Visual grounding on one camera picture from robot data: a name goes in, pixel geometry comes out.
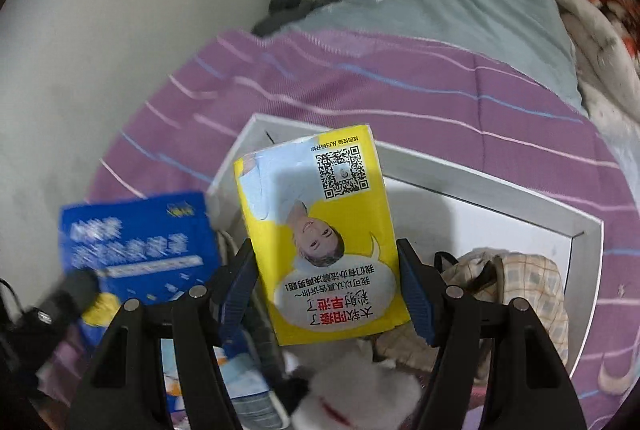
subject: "checkered cloth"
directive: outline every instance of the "checkered cloth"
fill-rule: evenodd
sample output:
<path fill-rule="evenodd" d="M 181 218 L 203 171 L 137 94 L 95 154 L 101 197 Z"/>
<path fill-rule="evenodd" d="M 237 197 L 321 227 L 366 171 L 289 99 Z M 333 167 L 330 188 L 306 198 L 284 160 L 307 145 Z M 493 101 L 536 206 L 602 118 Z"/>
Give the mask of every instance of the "checkered cloth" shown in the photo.
<path fill-rule="evenodd" d="M 569 357 L 569 318 L 564 310 L 564 293 L 560 272 L 555 263 L 542 255 L 524 255 L 509 251 L 480 249 L 467 253 L 459 263 L 444 270 L 442 278 L 449 285 L 463 289 L 484 269 L 494 263 L 497 280 L 474 296 L 479 300 L 508 304 L 523 297 L 531 304 L 558 351 L 562 363 Z M 431 372 L 438 355 L 415 333 L 411 322 L 381 334 L 376 350 L 399 363 Z M 476 373 L 476 384 L 486 384 L 489 359 L 482 359 Z"/>

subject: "metal screw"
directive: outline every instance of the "metal screw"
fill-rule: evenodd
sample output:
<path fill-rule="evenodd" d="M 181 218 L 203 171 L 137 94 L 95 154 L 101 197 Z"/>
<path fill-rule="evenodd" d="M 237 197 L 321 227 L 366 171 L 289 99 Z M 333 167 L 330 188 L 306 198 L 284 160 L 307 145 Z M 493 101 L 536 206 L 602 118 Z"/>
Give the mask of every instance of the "metal screw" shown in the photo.
<path fill-rule="evenodd" d="M 138 307 L 140 307 L 140 300 L 137 298 L 129 298 L 124 302 L 124 311 L 135 311 Z"/>
<path fill-rule="evenodd" d="M 513 306 L 518 311 L 526 311 L 527 309 L 529 309 L 529 302 L 527 302 L 524 298 L 518 297 L 513 299 Z"/>
<path fill-rule="evenodd" d="M 46 314 L 44 311 L 38 311 L 38 320 L 40 320 L 43 324 L 51 325 L 51 317 Z"/>
<path fill-rule="evenodd" d="M 195 285 L 189 290 L 189 296 L 191 298 L 200 298 L 201 296 L 204 296 L 206 292 L 207 288 L 203 285 Z"/>
<path fill-rule="evenodd" d="M 464 294 L 465 292 L 462 291 L 462 288 L 457 285 L 450 285 L 447 287 L 447 296 L 450 296 L 451 298 L 462 298 Z"/>

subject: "purple bedsheet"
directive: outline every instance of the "purple bedsheet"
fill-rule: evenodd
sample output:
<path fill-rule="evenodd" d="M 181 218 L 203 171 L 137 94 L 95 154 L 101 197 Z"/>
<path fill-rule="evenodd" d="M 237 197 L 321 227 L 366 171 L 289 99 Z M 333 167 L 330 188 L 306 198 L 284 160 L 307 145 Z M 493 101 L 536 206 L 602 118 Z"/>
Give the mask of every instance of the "purple bedsheet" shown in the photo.
<path fill-rule="evenodd" d="M 540 191 L 605 222 L 600 297 L 574 375 L 591 430 L 620 405 L 640 326 L 640 220 L 595 127 L 505 64 L 439 42 L 348 32 L 219 36 L 168 78 L 101 161 L 88 199 L 206 190 L 255 112 L 341 127 Z"/>

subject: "bed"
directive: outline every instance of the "bed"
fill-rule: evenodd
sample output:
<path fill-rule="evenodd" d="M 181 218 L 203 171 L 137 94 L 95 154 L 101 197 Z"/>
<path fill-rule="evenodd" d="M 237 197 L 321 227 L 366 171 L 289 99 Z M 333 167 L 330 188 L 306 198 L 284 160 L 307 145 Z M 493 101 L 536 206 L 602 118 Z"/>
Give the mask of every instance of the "bed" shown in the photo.
<path fill-rule="evenodd" d="M 637 378 L 640 218 L 631 171 L 582 106 L 555 0 L 343 0 L 270 38 L 220 35 L 123 128 L 88 200 L 207 190 L 254 113 L 369 123 L 377 139 L 603 219 L 600 294 L 573 381 L 590 429 L 616 413 Z"/>

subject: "yellow pamphlet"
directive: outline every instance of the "yellow pamphlet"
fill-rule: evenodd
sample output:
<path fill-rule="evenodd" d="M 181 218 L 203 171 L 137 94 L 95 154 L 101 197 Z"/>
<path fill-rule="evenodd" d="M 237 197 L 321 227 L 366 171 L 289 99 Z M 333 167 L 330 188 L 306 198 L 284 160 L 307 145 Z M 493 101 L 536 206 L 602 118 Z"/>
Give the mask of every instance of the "yellow pamphlet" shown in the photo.
<path fill-rule="evenodd" d="M 234 169 L 281 345 L 366 336 L 409 320 L 368 125 L 274 145 Z"/>

